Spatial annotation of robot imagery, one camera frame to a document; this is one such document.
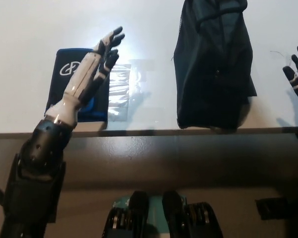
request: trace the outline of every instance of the white table surface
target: white table surface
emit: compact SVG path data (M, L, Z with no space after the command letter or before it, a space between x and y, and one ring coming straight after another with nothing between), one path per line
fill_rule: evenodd
M171 60L183 0L0 1L0 137L28 136L43 117L55 55L90 48L122 25L126 38L118 63L130 63L142 80L125 121L79 123L74 136L208 134L180 130ZM298 0L248 0L244 12L254 51L258 97L237 133L298 131L298 98L282 68L297 53Z

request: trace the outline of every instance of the logo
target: logo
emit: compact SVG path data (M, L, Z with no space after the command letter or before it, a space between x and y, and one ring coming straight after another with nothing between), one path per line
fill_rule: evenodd
M60 75L67 76L67 75L71 75L72 73L75 73L79 64L80 62L78 61L73 61L71 63L65 64L60 70Z

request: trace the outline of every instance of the dark cloth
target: dark cloth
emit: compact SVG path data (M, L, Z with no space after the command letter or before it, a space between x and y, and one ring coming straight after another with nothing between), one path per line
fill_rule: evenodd
M246 8L247 0L185 0L174 52L180 128L236 129L242 105L256 96Z
M92 49L60 49L56 53L50 93L45 111L62 99L71 76L84 56ZM109 103L109 79L101 85L94 98L77 115L78 122L107 122Z

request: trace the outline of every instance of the blue pouch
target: blue pouch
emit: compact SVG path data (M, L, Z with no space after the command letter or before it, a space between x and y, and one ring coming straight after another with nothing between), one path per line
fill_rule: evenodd
M75 73L84 56L92 49L60 49L56 53L50 93L45 111L62 99L71 76ZM108 120L109 78L105 80L88 105L77 115L78 122Z

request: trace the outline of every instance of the black fabric bag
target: black fabric bag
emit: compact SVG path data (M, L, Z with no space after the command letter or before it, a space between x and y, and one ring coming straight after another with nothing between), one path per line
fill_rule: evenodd
M252 46L242 12L247 0L186 0L174 66L180 128L236 129L255 96Z

